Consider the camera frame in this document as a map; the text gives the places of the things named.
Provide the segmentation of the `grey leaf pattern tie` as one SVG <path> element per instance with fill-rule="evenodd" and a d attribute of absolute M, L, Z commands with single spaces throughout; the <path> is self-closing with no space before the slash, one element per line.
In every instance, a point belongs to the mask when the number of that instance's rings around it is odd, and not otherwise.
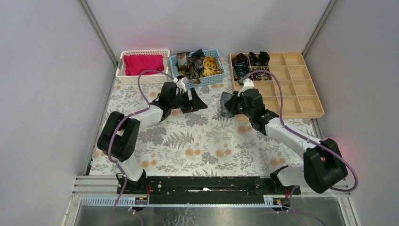
<path fill-rule="evenodd" d="M 220 115 L 224 118 L 233 118 L 235 115 L 232 114 L 229 108 L 226 106 L 231 101 L 233 94 L 223 91 L 220 97 Z"/>

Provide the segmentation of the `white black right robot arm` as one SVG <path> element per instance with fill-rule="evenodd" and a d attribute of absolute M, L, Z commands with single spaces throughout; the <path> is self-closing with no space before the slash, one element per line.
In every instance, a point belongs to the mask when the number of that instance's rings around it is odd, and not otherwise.
<path fill-rule="evenodd" d="M 348 176 L 334 140 L 317 139 L 288 128 L 277 113 L 266 109 L 257 89 L 232 94 L 223 92 L 220 105 L 223 117 L 246 116 L 254 130 L 276 139 L 302 158 L 302 166 L 283 166 L 270 174 L 270 188 L 274 193 L 281 194 L 289 186 L 307 185 L 321 194 Z"/>

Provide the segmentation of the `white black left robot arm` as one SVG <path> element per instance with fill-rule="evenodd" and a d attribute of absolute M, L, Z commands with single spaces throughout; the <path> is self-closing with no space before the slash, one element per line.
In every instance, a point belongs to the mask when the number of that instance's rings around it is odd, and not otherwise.
<path fill-rule="evenodd" d="M 139 194 L 145 190 L 145 171 L 134 157 L 139 131 L 165 120 L 174 109 L 191 113 L 206 109 L 196 90 L 186 90 L 183 85 L 165 82 L 161 92 L 148 106 L 135 113 L 111 112 L 97 140 L 97 148 L 116 163 L 128 181 L 128 188 Z"/>

